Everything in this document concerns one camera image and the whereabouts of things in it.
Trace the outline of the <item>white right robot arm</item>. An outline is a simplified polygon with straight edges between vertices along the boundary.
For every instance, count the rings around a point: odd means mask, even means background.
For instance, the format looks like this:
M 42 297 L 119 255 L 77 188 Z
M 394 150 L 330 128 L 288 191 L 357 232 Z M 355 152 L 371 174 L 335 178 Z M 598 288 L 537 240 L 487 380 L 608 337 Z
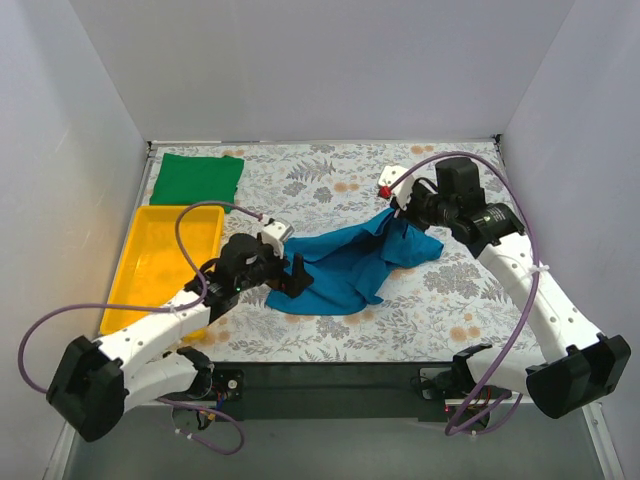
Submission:
M 481 157 L 452 152 L 428 161 L 436 171 L 434 189 L 413 168 L 391 166 L 378 180 L 380 196 L 421 230 L 449 229 L 521 313 L 502 349 L 479 345 L 454 356 L 454 389 L 469 398 L 488 385 L 511 391 L 553 419 L 611 394 L 631 356 L 626 340 L 605 335 L 568 298 L 541 263 L 534 235 L 513 205 L 487 202 Z

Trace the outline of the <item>blue t shirt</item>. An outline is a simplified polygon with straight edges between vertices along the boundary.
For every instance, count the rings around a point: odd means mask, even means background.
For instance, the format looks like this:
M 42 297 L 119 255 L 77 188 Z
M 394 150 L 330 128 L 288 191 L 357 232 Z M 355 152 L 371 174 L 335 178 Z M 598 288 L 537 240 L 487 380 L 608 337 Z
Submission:
M 293 315 L 358 313 L 383 299 L 378 290 L 396 269 L 441 257 L 444 244 L 386 209 L 370 220 L 315 237 L 294 237 L 285 253 L 300 254 L 313 283 L 298 297 L 271 291 L 266 306 Z

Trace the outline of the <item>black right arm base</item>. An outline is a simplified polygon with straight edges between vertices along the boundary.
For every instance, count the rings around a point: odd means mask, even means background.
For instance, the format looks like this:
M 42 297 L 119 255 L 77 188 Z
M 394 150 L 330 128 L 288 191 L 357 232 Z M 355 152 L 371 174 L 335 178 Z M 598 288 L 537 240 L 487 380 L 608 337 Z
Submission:
M 473 386 L 462 386 L 449 369 L 423 368 L 419 373 L 409 380 L 411 388 L 423 400 L 458 399 L 464 400 L 473 389 Z M 490 386 L 483 387 L 472 399 L 468 409 L 473 413 L 478 413 L 489 406 L 492 399 Z

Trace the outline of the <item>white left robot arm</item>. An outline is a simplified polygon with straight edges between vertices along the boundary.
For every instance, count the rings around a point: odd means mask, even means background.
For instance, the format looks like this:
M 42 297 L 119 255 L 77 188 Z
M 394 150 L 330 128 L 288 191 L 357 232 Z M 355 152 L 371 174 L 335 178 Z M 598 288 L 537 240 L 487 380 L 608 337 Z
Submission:
M 209 396 L 214 364 L 178 341 L 234 308 L 241 292 L 267 285 L 290 298 L 312 285 L 303 257 L 287 257 L 291 228 L 280 223 L 255 236 L 234 234 L 165 305 L 96 340 L 74 339 L 46 391 L 47 402 L 88 441 L 105 436 L 129 410 L 178 393 Z

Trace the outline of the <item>yellow plastic tray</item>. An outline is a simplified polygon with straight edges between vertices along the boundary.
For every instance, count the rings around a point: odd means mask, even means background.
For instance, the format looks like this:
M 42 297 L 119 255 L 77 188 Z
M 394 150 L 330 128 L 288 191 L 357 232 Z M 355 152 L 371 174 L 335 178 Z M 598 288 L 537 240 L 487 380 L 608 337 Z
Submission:
M 118 264 L 108 302 L 159 307 L 195 276 L 175 237 L 182 206 L 141 206 L 137 209 Z M 218 256 L 225 212 L 203 206 L 180 222 L 180 236 L 196 264 Z

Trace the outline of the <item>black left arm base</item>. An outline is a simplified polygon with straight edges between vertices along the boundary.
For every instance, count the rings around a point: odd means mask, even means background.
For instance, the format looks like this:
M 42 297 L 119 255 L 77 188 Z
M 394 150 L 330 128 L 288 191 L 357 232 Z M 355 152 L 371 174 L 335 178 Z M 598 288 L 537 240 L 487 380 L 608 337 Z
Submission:
M 187 390 L 193 400 L 239 401 L 243 397 L 244 371 L 205 362 L 196 366 L 196 376 Z

